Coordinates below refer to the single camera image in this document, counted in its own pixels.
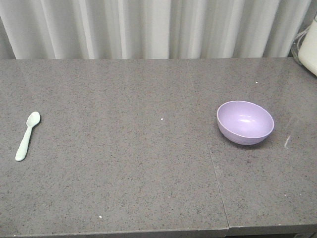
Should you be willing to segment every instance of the speckled stone surface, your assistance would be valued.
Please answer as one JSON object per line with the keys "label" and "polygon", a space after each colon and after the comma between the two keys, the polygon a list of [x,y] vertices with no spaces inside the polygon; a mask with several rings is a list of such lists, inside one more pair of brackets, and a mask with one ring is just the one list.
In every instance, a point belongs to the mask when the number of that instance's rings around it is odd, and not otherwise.
{"label": "speckled stone surface", "polygon": [[[272,135],[225,139],[230,100]],[[0,60],[0,108],[0,237],[317,232],[317,79],[291,58]]]}
{"label": "speckled stone surface", "polygon": [[[292,58],[201,60],[189,68],[228,235],[317,232],[317,78]],[[231,100],[267,109],[273,133],[254,146],[224,138],[216,111]]]}
{"label": "speckled stone surface", "polygon": [[224,237],[187,74],[177,60],[0,61],[0,237]]}

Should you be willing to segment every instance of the bowl rim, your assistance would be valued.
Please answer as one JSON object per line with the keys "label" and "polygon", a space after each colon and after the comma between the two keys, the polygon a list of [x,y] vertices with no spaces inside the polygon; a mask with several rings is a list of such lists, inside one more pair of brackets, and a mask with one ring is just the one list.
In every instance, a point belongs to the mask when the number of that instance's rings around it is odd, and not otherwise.
{"label": "bowl rim", "polygon": [[[272,128],[269,130],[269,132],[266,133],[266,134],[264,134],[263,136],[260,136],[260,137],[248,137],[248,136],[243,136],[243,135],[237,134],[237,133],[235,133],[235,132],[229,130],[227,127],[225,127],[225,126],[223,125],[223,123],[222,123],[222,122],[220,121],[220,119],[219,119],[219,111],[220,111],[220,109],[221,109],[223,106],[225,106],[226,104],[234,103],[234,102],[243,102],[243,103],[252,104],[252,105],[254,105],[254,106],[256,106],[256,107],[261,108],[262,110],[264,110],[264,111],[269,115],[269,117],[270,117],[270,119],[271,119],[271,121],[272,121]],[[221,124],[221,126],[222,126],[223,128],[225,128],[227,131],[229,131],[230,133],[235,134],[235,135],[237,135],[237,136],[240,136],[240,137],[242,137],[242,138],[246,138],[246,139],[260,139],[260,138],[266,137],[266,136],[268,136],[268,135],[270,135],[270,134],[272,133],[272,131],[274,130],[274,126],[275,126],[274,119],[273,119],[273,117],[271,116],[271,114],[270,114],[267,110],[265,110],[263,107],[259,106],[258,104],[251,103],[251,102],[248,102],[248,101],[242,101],[242,100],[234,100],[234,101],[229,101],[229,102],[226,102],[226,103],[222,104],[222,105],[218,108],[218,110],[217,110],[217,120],[218,120],[218,122]]]}

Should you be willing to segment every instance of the white spoon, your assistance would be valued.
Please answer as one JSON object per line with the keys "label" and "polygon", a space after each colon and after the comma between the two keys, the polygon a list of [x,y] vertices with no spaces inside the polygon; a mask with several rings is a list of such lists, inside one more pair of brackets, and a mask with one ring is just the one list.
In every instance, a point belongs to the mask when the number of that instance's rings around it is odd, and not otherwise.
{"label": "white spoon", "polygon": [[26,125],[28,126],[28,128],[26,129],[26,132],[25,132],[24,137],[23,137],[23,139],[21,141],[19,149],[18,149],[18,151],[16,152],[16,155],[15,155],[15,160],[16,161],[24,160],[26,152],[28,151],[32,128],[37,123],[40,122],[40,119],[41,119],[41,117],[40,117],[40,114],[38,112],[32,112],[29,115],[29,118],[26,121]]}

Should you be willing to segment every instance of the spoon handle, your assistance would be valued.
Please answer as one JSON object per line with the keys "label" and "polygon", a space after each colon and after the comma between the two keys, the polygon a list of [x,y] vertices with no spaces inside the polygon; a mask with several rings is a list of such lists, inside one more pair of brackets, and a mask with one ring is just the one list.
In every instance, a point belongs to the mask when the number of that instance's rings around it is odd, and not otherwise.
{"label": "spoon handle", "polygon": [[28,126],[28,128],[26,129],[26,132],[24,134],[24,137],[21,141],[21,144],[19,146],[19,149],[16,152],[16,155],[15,155],[16,161],[24,160],[24,158],[26,156],[26,152],[28,151],[31,132],[32,132],[32,127]]}

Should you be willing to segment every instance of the spoon bowl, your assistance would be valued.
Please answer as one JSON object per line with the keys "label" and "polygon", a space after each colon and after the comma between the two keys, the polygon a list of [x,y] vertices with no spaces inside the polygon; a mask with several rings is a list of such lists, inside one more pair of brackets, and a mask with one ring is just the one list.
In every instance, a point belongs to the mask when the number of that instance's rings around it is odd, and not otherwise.
{"label": "spoon bowl", "polygon": [[30,127],[36,126],[41,120],[41,116],[38,112],[32,112],[26,121],[26,125]]}

